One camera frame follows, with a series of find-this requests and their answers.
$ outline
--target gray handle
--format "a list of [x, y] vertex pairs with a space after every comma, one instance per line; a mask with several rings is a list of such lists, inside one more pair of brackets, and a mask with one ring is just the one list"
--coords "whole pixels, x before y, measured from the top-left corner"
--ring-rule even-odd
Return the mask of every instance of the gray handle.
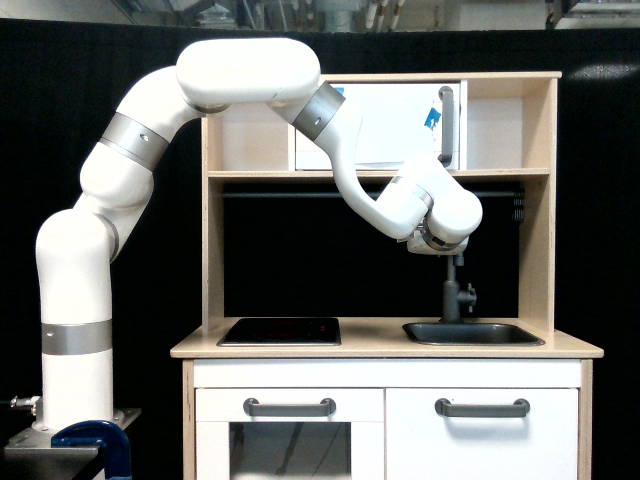
[[452, 405], [446, 398], [436, 401], [436, 412], [445, 417], [524, 418], [531, 405], [519, 398], [513, 405]]
[[453, 159], [453, 90], [451, 87], [442, 87], [438, 96], [442, 100], [442, 154], [438, 160], [448, 167]]
[[317, 405], [261, 405], [247, 398], [242, 407], [250, 417], [328, 417], [336, 411], [336, 402], [325, 398]]

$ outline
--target sink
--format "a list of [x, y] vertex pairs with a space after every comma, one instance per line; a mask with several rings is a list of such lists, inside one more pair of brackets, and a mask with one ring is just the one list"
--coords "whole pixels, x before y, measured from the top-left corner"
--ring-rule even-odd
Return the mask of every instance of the sink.
[[407, 323], [402, 328], [411, 341], [426, 345], [544, 345], [544, 340], [520, 327], [502, 323]]

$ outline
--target black faucet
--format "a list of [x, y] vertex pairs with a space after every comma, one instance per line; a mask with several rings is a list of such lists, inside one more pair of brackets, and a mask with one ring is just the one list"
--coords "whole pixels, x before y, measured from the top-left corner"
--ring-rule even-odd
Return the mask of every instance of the black faucet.
[[460, 306], [469, 307], [473, 311], [478, 296], [475, 289], [468, 285], [467, 290], [460, 290], [460, 284], [456, 281], [456, 267], [464, 265], [464, 257], [461, 253], [447, 257], [447, 279], [442, 285], [442, 318], [441, 323], [463, 323], [460, 317]]

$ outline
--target faucet handle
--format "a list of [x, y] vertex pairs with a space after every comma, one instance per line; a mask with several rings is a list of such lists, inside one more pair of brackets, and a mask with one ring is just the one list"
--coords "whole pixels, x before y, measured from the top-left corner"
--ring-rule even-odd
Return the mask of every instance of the faucet handle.
[[476, 305], [478, 295], [476, 294], [476, 289], [470, 283], [467, 284], [467, 292], [469, 294], [469, 313], [473, 313], [473, 307]]

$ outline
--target cabinet door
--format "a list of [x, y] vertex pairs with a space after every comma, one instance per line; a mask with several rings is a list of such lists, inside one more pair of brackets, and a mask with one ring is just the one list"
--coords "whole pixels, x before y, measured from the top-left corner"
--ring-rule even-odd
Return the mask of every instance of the cabinet door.
[[383, 390], [197, 389], [196, 458], [198, 480], [384, 480]]
[[[386, 395], [387, 480], [577, 478], [576, 389], [389, 389]], [[436, 411], [440, 399], [510, 407], [525, 399], [530, 409], [523, 418], [447, 417]]]

